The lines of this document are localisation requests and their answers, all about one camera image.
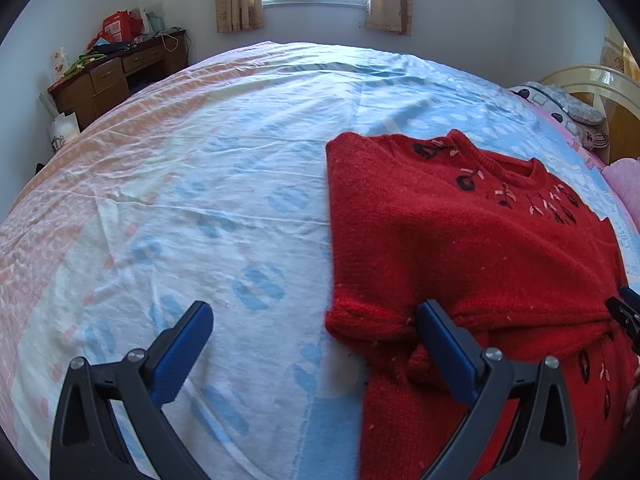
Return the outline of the yellow side curtain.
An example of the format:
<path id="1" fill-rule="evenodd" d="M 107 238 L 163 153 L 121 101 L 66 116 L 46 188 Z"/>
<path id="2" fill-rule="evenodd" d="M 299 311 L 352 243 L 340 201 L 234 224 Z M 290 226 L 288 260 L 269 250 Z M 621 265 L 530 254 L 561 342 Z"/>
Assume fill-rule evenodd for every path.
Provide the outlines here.
<path id="1" fill-rule="evenodd" d="M 610 18 L 606 19 L 606 31 L 600 55 L 600 64 L 617 70 L 630 79 L 640 80 L 640 68 L 626 41 Z"/>

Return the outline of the red bag on desk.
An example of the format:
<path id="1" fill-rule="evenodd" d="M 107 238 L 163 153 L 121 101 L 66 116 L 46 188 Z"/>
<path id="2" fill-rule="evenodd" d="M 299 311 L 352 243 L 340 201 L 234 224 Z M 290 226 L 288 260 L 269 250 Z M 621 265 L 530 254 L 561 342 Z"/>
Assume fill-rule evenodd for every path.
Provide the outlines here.
<path id="1" fill-rule="evenodd" d="M 104 38 L 109 42 L 130 42 L 141 35 L 142 19 L 131 11 L 117 11 L 102 22 Z"/>

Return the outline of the brown wooden desk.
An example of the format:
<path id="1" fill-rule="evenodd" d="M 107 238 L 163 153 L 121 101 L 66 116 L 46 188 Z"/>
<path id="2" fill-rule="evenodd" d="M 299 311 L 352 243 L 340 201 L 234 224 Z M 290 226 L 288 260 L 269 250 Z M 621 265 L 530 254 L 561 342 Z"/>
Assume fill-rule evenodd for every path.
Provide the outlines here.
<path id="1" fill-rule="evenodd" d="M 189 48 L 186 30 L 175 27 L 89 63 L 48 93 L 58 112 L 75 114 L 84 130 L 130 96 L 186 68 Z"/>

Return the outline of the pink pillow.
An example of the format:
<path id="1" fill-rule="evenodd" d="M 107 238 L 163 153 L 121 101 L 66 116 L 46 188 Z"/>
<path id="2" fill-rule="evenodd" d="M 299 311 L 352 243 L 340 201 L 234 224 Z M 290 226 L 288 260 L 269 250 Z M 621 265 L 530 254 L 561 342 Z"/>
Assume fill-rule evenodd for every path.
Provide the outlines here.
<path id="1" fill-rule="evenodd" d="M 605 181 L 625 206 L 639 208 L 640 162 L 638 158 L 621 158 L 602 170 Z"/>

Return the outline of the folded grey patterned blanket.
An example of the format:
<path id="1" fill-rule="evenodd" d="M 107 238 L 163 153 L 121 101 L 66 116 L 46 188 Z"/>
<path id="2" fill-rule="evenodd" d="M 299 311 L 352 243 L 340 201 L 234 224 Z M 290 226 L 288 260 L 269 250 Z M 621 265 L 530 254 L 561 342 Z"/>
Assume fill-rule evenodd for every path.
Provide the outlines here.
<path id="1" fill-rule="evenodd" d="M 530 104 L 542 108 L 588 151 L 602 150 L 610 144 L 605 114 L 556 84 L 526 81 L 510 91 Z"/>

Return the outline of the blue patterned bed sheet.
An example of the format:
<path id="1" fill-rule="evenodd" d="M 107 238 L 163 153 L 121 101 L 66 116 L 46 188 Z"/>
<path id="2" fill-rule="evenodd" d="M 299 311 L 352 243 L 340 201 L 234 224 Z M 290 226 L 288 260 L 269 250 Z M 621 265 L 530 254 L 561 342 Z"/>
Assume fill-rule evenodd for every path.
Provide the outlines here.
<path id="1" fill-rule="evenodd" d="M 352 479 L 363 362 L 324 330 L 326 144 L 459 129 L 536 158 L 609 218 L 631 283 L 639 235 L 587 156 L 509 91 L 408 54 L 263 42 L 144 89 L 67 145 L 1 227 L 1 425 L 49 474 L 66 368 L 145 348 L 196 300 L 212 338 L 167 417 L 215 479 Z"/>

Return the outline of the red knitted sweater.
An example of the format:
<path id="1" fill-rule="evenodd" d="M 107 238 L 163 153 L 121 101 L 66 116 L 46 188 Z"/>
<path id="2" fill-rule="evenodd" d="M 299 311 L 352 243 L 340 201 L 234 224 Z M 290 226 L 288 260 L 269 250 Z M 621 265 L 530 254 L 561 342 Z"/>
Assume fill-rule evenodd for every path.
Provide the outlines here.
<path id="1" fill-rule="evenodd" d="M 431 140 L 340 134 L 326 147 L 333 301 L 326 329 L 367 362 L 359 474 L 415 479 L 464 413 L 416 332 L 437 301 L 480 344 L 556 356 L 594 477 L 627 415 L 637 357 L 606 300 L 626 284 L 611 222 L 537 159 Z"/>

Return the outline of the cream wooden headboard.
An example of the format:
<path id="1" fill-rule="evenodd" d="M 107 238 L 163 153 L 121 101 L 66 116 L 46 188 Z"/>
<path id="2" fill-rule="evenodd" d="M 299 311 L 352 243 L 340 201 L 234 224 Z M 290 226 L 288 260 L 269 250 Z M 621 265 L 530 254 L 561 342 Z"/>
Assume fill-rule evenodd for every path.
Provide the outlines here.
<path id="1" fill-rule="evenodd" d="M 605 117 L 608 146 L 593 150 L 605 165 L 640 155 L 639 83 L 618 70 L 600 65 L 575 65 L 545 76 L 543 84 L 556 84 Z"/>

